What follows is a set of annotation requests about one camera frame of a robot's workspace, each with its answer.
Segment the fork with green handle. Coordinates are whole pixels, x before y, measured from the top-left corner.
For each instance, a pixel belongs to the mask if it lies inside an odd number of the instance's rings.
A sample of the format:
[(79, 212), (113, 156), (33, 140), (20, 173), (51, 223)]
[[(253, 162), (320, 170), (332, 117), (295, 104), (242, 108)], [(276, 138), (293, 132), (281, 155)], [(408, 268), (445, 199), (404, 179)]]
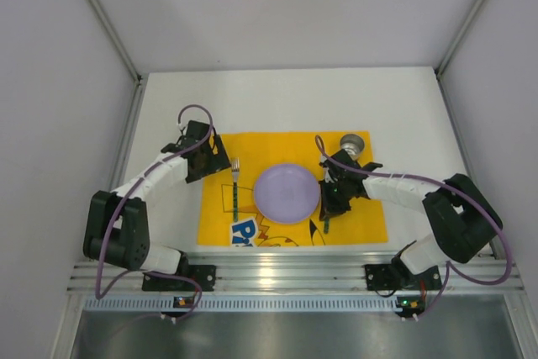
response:
[(239, 221), (239, 205), (238, 205), (238, 181), (240, 175), (240, 160), (235, 158), (231, 162), (231, 173), (233, 180), (233, 220)]

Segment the small metal cup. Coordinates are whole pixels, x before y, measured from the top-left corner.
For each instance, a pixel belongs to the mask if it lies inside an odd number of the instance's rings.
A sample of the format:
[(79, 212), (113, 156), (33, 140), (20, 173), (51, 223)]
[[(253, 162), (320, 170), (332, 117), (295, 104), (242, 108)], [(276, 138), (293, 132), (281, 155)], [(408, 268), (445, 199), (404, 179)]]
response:
[(365, 147), (366, 143), (360, 135), (349, 133), (340, 138), (340, 148), (345, 150), (353, 161), (359, 160)]

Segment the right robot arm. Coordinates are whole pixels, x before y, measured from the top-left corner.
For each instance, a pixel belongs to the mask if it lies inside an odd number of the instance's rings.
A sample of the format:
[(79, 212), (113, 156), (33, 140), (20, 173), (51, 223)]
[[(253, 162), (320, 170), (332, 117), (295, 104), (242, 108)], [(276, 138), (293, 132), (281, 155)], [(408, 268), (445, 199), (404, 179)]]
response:
[(463, 174), (441, 182), (391, 173), (375, 162), (360, 166), (343, 149), (323, 156), (320, 165), (324, 169), (322, 220), (346, 214), (354, 198), (392, 203), (425, 215), (429, 234), (391, 260), (391, 266), (402, 274), (419, 275), (446, 261), (465, 264), (503, 229), (493, 207)]

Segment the spoon with green handle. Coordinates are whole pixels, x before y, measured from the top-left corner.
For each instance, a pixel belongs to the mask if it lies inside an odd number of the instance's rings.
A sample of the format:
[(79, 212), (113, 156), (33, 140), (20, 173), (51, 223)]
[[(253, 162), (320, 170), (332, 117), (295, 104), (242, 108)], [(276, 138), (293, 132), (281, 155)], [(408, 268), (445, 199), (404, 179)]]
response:
[(324, 219), (324, 234), (327, 235), (330, 231), (330, 218)]

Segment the purple plastic plate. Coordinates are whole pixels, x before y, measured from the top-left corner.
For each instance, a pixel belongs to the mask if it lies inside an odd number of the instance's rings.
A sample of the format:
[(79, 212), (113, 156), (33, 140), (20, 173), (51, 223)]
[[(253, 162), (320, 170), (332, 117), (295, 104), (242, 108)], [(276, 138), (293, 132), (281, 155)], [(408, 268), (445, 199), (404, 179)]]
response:
[(297, 224), (318, 207), (320, 188), (307, 168), (282, 163), (267, 168), (256, 179), (253, 199), (258, 211), (271, 222)]

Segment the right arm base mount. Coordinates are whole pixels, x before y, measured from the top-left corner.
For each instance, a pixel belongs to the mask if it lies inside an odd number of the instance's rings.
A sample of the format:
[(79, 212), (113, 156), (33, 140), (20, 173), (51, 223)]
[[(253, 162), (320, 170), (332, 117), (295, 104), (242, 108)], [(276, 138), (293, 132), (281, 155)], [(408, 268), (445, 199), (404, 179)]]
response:
[(391, 297), (400, 291), (429, 292), (440, 290), (439, 267), (433, 266), (413, 274), (403, 263), (400, 251), (389, 263), (366, 264), (365, 278), (367, 290), (382, 297)]

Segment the yellow Pikachu cloth placemat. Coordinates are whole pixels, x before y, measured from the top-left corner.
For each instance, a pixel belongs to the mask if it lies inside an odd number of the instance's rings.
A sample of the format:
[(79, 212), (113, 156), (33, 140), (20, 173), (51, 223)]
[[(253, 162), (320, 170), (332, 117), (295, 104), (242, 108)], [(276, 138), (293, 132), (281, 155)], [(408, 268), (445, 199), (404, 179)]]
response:
[(321, 178), (320, 153), (313, 132), (242, 133), (222, 135), (230, 158), (240, 160), (238, 181), (239, 221), (233, 220), (233, 180), (230, 170), (206, 177), (198, 225), (198, 244), (212, 247), (238, 246), (247, 239), (254, 247), (325, 247), (371, 245), (388, 241), (382, 205), (362, 198), (351, 200), (351, 211), (330, 220), (324, 234), (319, 211), (297, 224), (277, 224), (256, 208), (253, 188), (269, 167), (292, 163)]

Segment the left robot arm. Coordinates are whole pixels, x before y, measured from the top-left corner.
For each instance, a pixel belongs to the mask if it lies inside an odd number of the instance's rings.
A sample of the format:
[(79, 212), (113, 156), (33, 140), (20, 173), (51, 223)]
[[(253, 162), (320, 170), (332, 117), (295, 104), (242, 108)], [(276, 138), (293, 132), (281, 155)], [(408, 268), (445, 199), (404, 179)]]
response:
[(179, 189), (231, 167), (221, 137), (196, 120), (140, 174), (91, 199), (83, 255), (128, 271), (178, 274), (185, 253), (153, 241), (180, 219)]

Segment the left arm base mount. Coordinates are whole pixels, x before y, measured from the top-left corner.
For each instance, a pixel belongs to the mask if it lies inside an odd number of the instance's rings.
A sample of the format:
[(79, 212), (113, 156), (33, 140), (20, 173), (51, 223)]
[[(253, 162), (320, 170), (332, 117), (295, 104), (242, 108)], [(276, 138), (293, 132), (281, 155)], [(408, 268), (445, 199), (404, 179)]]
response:
[(216, 269), (215, 265), (190, 265), (181, 275), (150, 272), (144, 275), (141, 288), (144, 292), (194, 292), (195, 282), (203, 292), (213, 292)]

